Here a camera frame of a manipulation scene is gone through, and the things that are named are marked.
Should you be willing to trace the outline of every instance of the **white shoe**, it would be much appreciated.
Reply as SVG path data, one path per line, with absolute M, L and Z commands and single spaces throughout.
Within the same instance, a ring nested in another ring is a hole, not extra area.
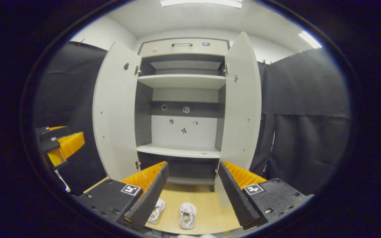
M 183 202 L 179 208 L 180 228 L 192 229 L 195 226 L 196 207 L 190 202 Z
M 148 223 L 151 224 L 158 224 L 158 217 L 160 216 L 161 212 L 163 212 L 165 209 L 165 202 L 163 199 L 159 199 L 157 201 L 157 204 L 154 207 L 154 210 L 152 211 L 151 215 L 148 218 Z

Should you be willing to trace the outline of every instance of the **black fabric backdrop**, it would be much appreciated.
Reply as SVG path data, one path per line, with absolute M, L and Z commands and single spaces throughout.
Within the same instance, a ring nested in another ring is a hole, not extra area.
M 331 179 L 348 141 L 345 79 L 323 48 L 258 66 L 262 121 L 250 171 L 261 175 L 266 169 L 263 177 L 316 194 Z
M 91 45 L 67 42 L 45 69 L 36 95 L 36 127 L 68 125 L 73 133 L 83 131 L 85 144 L 59 169 L 74 194 L 106 176 L 92 124 L 95 82 L 106 53 Z

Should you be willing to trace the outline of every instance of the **cabinet shelf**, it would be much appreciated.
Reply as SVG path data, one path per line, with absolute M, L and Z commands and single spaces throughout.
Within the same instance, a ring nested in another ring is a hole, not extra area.
M 137 151 L 187 158 L 220 158 L 220 151 L 214 147 L 166 146 L 150 143 L 138 146 Z
M 205 74 L 158 74 L 138 77 L 138 81 L 152 88 L 219 89 L 226 77 Z

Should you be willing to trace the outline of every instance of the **door hinge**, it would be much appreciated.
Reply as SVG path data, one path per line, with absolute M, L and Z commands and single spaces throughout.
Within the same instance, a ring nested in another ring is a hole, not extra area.
M 223 73 L 229 74 L 229 64 L 228 63 L 224 65 Z
M 135 69 L 135 75 L 136 74 L 141 74 L 142 71 L 139 69 L 139 66 L 136 66 L 136 69 Z

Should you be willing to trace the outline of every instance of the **cabinet door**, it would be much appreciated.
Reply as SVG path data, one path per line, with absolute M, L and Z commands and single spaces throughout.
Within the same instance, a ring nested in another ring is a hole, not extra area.
M 114 42 L 98 73 L 94 91 L 93 123 L 98 153 L 114 180 L 138 171 L 135 139 L 135 94 L 141 57 Z
M 261 120 L 261 81 L 248 35 L 242 32 L 225 56 L 226 108 L 220 158 L 249 169 Z

